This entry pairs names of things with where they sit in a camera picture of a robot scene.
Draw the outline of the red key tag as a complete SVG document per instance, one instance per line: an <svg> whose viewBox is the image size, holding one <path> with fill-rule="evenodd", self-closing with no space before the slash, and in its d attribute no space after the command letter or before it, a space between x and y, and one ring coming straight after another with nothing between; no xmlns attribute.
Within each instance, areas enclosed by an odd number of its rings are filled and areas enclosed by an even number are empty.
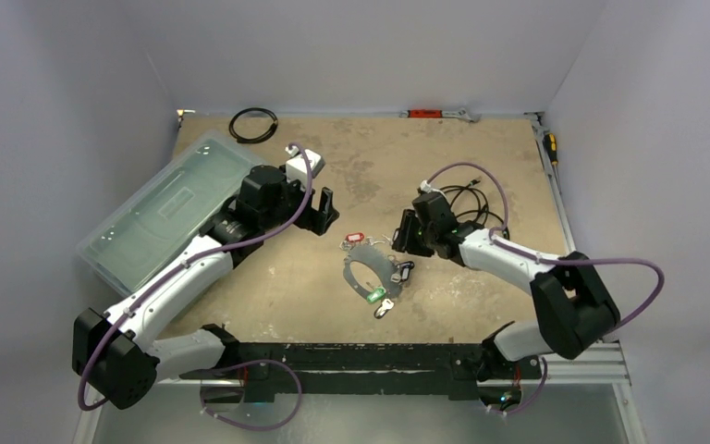
<svg viewBox="0 0 710 444"><path fill-rule="evenodd" d="M362 232L353 232L353 233L347 234L347 235L345 236L345 241L346 241L347 243L351 243L351 244L360 243L360 242L362 242L364 239L365 239L365 236L364 236L364 234L363 234Z"/></svg>

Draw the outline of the black key fob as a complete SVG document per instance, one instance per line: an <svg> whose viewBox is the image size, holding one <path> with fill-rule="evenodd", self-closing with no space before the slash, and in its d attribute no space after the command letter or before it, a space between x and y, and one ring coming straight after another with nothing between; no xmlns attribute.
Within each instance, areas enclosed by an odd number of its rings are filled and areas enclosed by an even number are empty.
<svg viewBox="0 0 710 444"><path fill-rule="evenodd" d="M397 275L400 280L406 280L409 278L411 270L415 267L413 261L405 261L398 264Z"/></svg>

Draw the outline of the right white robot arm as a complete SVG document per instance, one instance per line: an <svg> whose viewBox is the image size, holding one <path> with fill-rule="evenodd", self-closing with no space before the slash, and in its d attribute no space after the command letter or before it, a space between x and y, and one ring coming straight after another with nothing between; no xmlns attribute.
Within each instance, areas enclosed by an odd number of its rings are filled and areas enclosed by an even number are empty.
<svg viewBox="0 0 710 444"><path fill-rule="evenodd" d="M493 376L506 375L530 356L573 360L621 320L594 260L579 252L538 252L505 240L494 229L460 222L439 192L420 194L403 211L392 248L486 272L531 297L533 321L511 323L487 339L482 363Z"/></svg>

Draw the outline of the silver key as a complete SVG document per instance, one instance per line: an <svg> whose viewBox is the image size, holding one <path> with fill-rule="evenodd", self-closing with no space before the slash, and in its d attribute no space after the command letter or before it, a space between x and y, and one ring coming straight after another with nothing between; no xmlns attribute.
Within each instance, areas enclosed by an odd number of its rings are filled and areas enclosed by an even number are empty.
<svg viewBox="0 0 710 444"><path fill-rule="evenodd" d="M394 308L394 306L395 304L388 298L383 299L375 309L373 317L375 319L384 318Z"/></svg>

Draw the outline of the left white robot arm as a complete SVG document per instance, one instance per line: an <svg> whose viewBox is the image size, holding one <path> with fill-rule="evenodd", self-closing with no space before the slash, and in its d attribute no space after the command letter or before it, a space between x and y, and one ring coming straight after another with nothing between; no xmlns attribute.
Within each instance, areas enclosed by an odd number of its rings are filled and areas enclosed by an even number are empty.
<svg viewBox="0 0 710 444"><path fill-rule="evenodd" d="M282 165L171 165L129 198L81 245L80 255L122 293L108 309L73 325L78 404L88 389L127 409L154 384L207 370L238 369L233 340L218 326L163 339L165 327L218 279L289 227L324 234L337 218L333 193L311 205L319 156Z"/></svg>

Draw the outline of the green key tag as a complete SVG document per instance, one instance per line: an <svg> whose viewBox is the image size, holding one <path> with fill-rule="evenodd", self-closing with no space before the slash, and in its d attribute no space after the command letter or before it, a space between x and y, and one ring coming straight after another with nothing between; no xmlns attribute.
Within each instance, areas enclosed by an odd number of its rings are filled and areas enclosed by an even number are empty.
<svg viewBox="0 0 710 444"><path fill-rule="evenodd" d="M383 300L386 295L387 291L384 287L377 287L367 294L366 301L368 303L377 303Z"/></svg>

